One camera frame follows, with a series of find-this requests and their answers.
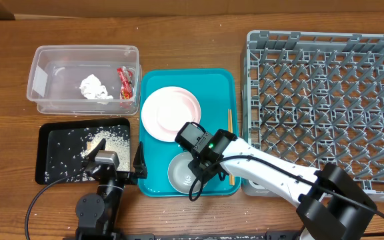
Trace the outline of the pink plate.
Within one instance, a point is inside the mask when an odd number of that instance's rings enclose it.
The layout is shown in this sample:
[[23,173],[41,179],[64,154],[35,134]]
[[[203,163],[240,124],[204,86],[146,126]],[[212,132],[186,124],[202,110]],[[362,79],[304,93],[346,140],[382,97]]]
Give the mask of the pink plate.
[[186,122],[199,123],[201,106],[188,90],[169,86],[154,91],[141,108],[141,122],[157,140],[174,142]]

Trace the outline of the white napkin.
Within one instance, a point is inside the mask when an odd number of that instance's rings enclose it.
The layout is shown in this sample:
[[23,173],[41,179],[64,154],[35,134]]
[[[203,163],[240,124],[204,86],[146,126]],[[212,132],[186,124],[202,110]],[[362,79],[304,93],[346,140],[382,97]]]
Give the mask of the white napkin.
[[107,105],[107,100],[113,100],[113,96],[108,94],[106,86],[102,85],[94,74],[82,80],[79,89],[86,99],[98,100],[98,103],[102,105]]

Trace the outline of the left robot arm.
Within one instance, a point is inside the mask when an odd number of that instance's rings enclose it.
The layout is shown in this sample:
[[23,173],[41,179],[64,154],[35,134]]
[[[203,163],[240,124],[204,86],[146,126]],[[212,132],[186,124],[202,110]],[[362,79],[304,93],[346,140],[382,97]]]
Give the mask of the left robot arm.
[[82,162],[87,176],[99,184],[96,193],[86,194],[77,202],[76,239],[126,239],[115,228],[125,186],[136,185],[139,179],[147,177],[142,143],[135,154],[133,172],[119,171],[117,153],[105,150],[105,145],[106,140],[102,139]]

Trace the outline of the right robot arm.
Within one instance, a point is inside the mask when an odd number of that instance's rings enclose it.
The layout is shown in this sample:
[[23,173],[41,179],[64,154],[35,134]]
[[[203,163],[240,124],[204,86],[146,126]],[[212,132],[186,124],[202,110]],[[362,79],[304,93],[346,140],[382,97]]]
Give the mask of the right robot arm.
[[361,239],[377,208],[347,172],[332,163],[323,169],[296,165],[229,131],[212,135],[191,122],[184,124],[175,142],[192,155],[190,168],[201,182],[218,173],[234,175],[290,202],[303,222],[296,239]]

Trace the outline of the red snack wrapper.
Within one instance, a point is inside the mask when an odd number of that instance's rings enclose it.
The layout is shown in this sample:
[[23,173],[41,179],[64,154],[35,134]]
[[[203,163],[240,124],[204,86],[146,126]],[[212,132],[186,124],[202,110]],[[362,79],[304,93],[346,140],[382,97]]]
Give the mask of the red snack wrapper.
[[120,99],[130,99],[133,96],[133,72],[125,66],[117,69],[121,80]]

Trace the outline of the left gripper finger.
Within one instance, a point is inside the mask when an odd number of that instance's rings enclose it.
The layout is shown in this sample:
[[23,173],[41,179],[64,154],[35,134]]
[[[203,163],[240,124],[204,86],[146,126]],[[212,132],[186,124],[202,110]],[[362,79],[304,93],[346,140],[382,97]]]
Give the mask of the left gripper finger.
[[106,145],[106,139],[100,140],[96,147],[85,157],[86,161],[94,161],[98,152],[104,150]]
[[139,142],[139,145],[135,154],[135,158],[133,161],[133,168],[135,170],[134,174],[136,178],[138,179],[147,178],[148,172],[147,172],[147,166],[145,163],[144,145],[141,141]]

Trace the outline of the wooden chopstick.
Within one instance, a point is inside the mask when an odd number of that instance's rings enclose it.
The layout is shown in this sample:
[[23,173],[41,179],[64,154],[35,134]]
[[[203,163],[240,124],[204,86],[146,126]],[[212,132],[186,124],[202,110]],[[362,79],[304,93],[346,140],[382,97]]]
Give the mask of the wooden chopstick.
[[[228,130],[230,133],[233,133],[233,114],[231,109],[228,110]],[[230,186],[235,185],[235,176],[232,174],[229,175],[229,184]]]
[[233,133],[233,114],[232,109],[228,109],[228,131]]

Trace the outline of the grey bowl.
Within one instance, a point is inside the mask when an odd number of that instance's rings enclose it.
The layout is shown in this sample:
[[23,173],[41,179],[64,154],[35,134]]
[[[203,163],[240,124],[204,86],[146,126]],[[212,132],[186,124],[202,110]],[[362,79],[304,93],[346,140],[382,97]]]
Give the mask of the grey bowl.
[[189,152],[180,153],[171,160],[167,172],[171,186],[176,191],[186,195],[196,180],[196,176],[188,167],[192,160],[193,157]]

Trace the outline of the rice and food scraps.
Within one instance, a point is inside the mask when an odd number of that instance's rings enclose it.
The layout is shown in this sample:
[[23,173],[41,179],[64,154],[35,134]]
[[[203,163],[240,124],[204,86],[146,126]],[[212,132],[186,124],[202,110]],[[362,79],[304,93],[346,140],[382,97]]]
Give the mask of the rice and food scraps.
[[106,139],[105,150],[115,151],[119,171],[130,170],[129,128],[125,125],[60,129],[49,132],[44,184],[71,175],[82,168],[82,161],[100,140]]

